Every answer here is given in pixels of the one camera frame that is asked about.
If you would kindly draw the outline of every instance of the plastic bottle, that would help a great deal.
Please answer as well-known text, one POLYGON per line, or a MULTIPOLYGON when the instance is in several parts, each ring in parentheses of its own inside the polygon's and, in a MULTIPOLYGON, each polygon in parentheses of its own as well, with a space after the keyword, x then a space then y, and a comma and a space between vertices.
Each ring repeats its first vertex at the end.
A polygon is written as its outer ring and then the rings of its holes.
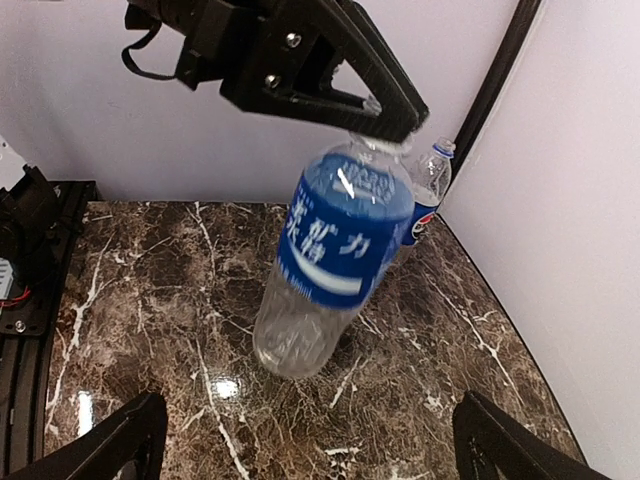
POLYGON ((411 227, 402 239, 402 245, 393 262, 394 267, 403 265, 411 256, 413 247, 420 240, 427 223, 435 215, 447 192, 451 183, 451 159, 455 149, 456 146, 451 140, 440 137, 431 152, 409 168, 416 204, 411 227))
POLYGON ((305 169, 253 331, 270 371, 317 373, 390 266, 414 209, 409 148, 352 135, 305 169))

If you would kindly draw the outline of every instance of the bolt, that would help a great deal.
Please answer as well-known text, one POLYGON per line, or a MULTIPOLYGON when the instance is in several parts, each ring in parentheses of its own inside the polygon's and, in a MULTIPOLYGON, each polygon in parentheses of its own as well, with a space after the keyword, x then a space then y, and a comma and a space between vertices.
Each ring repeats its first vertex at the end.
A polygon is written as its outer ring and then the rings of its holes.
POLYGON ((287 47, 297 48, 300 42, 302 42, 302 35, 293 32, 287 35, 287 47))
POLYGON ((270 89, 274 89, 277 88, 278 85, 280 85, 280 82, 282 81, 282 78, 279 77, 278 75, 267 75, 266 78, 264 79, 264 84, 267 86, 267 88, 270 89))

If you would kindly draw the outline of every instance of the bottle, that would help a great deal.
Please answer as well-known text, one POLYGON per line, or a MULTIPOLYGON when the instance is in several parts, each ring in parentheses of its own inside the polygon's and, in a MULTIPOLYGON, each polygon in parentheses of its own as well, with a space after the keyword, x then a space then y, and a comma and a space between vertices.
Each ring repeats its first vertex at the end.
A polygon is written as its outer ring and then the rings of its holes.
POLYGON ((278 375, 314 375, 382 280, 409 226, 406 145, 352 135, 303 172, 253 331, 278 375))
POLYGON ((433 218, 436 209, 451 183, 451 159, 455 152, 455 144, 444 137, 433 145, 431 152, 424 155, 409 168, 409 176, 413 182, 415 210, 411 226, 402 239, 393 266, 403 265, 424 233, 427 223, 433 218))

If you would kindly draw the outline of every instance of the gray wall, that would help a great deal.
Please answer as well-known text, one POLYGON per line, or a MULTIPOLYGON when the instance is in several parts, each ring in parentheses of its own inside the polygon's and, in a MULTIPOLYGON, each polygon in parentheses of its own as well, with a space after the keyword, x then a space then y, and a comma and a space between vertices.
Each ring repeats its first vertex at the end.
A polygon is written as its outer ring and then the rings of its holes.
POLYGON ((443 210, 615 479, 640 478, 638 18, 548 1, 443 210))
MULTIPOLYGON (((516 0, 363 0, 433 115, 419 149, 455 135, 516 0)), ((218 85, 192 93, 130 74, 125 0, 0 2, 0 131, 50 178, 96 179, 113 199, 288 200, 335 129, 241 114, 218 85)), ((163 29, 136 55, 173 72, 181 38, 163 29)), ((344 75, 342 86, 357 82, 344 75)))

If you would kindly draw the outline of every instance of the blue label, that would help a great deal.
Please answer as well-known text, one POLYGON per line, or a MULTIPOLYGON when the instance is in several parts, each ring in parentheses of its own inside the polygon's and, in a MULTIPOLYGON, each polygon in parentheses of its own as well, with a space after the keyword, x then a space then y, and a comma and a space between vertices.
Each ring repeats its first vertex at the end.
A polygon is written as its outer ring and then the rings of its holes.
POLYGON ((413 217, 411 217, 411 225, 407 229, 407 233, 402 238, 403 245, 415 245, 420 236, 424 232, 427 223, 431 221, 436 214, 438 207, 425 207, 424 205, 417 203, 413 210, 413 217))
POLYGON ((302 177, 278 247, 285 279, 314 303, 350 309, 364 303, 392 262, 409 218, 349 215, 313 192, 302 177))

